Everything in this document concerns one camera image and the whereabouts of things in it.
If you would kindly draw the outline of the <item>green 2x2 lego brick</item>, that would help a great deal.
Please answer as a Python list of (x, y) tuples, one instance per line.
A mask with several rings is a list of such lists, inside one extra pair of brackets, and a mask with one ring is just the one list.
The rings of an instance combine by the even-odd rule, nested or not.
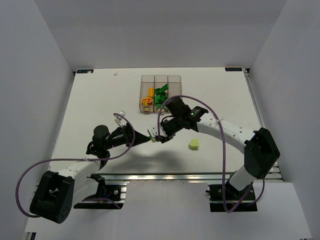
[(158, 105), (158, 104), (163, 104), (163, 101), (162, 101), (162, 96), (161, 95), (156, 95), (155, 97), (154, 97), (154, 102), (155, 102), (155, 104), (156, 105)]

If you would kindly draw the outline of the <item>green 2x3 lego brick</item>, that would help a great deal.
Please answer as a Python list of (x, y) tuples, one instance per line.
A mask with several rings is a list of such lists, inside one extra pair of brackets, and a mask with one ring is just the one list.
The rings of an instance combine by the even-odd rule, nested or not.
[(162, 104), (163, 104), (167, 99), (168, 99), (168, 96), (167, 96), (166, 94), (162, 94), (162, 95), (160, 96), (160, 101), (161, 101)]

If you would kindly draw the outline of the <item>light green sloped lego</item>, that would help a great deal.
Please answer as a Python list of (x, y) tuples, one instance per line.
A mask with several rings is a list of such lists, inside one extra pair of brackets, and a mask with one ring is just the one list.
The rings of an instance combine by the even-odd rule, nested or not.
[(197, 151), (199, 149), (200, 146), (200, 142), (198, 139), (192, 139), (189, 144), (188, 144), (188, 148), (192, 151)]

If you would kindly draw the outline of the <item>orange round lego piece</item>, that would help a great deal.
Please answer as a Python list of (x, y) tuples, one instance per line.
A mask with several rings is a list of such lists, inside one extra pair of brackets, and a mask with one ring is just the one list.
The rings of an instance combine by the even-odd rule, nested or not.
[(143, 99), (147, 100), (147, 103), (148, 103), (147, 106), (153, 105), (154, 99), (152, 97), (144, 97), (141, 100)]

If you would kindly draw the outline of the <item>green long lego brick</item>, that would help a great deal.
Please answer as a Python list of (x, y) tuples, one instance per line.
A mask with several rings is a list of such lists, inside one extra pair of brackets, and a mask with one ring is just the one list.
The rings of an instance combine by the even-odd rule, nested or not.
[(168, 84), (165, 84), (165, 85), (162, 86), (162, 87), (156, 88), (154, 91), (155, 91), (155, 94), (156, 94), (156, 95), (160, 95), (160, 94), (162, 94), (162, 93), (165, 93), (168, 89), (169, 89), (169, 85), (168, 85)]

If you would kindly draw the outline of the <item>yellow lego brick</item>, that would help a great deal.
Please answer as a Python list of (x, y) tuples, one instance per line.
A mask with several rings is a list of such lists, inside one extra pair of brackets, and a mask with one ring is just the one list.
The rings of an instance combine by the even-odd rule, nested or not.
[(147, 94), (147, 96), (148, 96), (149, 98), (153, 98), (154, 95), (155, 95), (155, 89), (154, 89), (153, 87), (150, 87), (150, 88), (148, 89), (148, 94)]

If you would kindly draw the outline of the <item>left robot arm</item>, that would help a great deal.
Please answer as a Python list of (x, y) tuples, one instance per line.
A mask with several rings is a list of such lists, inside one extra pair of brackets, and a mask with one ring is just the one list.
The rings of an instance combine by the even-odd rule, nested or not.
[(107, 190), (105, 179), (97, 172), (107, 164), (111, 156), (109, 150), (122, 145), (134, 147), (149, 140), (150, 137), (133, 130), (129, 124), (113, 132), (105, 125), (95, 127), (86, 154), (98, 160), (80, 160), (57, 172), (46, 171), (31, 201), (30, 212), (61, 224), (72, 207), (83, 200), (108, 201), (112, 192)]

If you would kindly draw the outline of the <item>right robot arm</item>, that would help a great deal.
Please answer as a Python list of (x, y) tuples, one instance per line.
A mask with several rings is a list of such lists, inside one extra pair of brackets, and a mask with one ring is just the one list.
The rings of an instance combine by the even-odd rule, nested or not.
[(157, 142), (170, 141), (177, 132), (186, 129), (209, 135), (222, 141), (222, 161), (226, 162), (226, 145), (244, 155), (243, 165), (226, 181), (227, 193), (238, 194), (255, 180), (263, 180), (280, 157), (280, 151), (269, 130), (246, 129), (227, 122), (204, 103), (190, 108), (181, 96), (169, 98), (164, 105), (171, 113), (170, 120), (157, 121), (149, 134)]

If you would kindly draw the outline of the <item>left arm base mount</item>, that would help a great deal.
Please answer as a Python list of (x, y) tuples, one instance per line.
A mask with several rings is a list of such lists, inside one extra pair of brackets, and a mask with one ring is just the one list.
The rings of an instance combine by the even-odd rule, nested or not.
[(93, 174), (74, 191), (73, 208), (85, 210), (120, 210), (125, 202), (127, 184), (108, 181)]

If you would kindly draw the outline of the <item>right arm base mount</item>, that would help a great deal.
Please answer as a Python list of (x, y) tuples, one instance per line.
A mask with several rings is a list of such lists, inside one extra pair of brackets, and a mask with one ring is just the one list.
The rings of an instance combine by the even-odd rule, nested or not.
[[(249, 187), (247, 186), (244, 190), (240, 192), (233, 192), (227, 187), (225, 187), (225, 199), (226, 206), (231, 210), (236, 203), (241, 199)], [(225, 212), (222, 198), (222, 185), (221, 184), (211, 184), (208, 185), (205, 191), (209, 197), (209, 206), (212, 213), (223, 213)], [(256, 195), (254, 188), (251, 186), (249, 188), (248, 194), (245, 196), (243, 201), (238, 205), (234, 212), (257, 212), (257, 204), (254, 203), (256, 200)]]

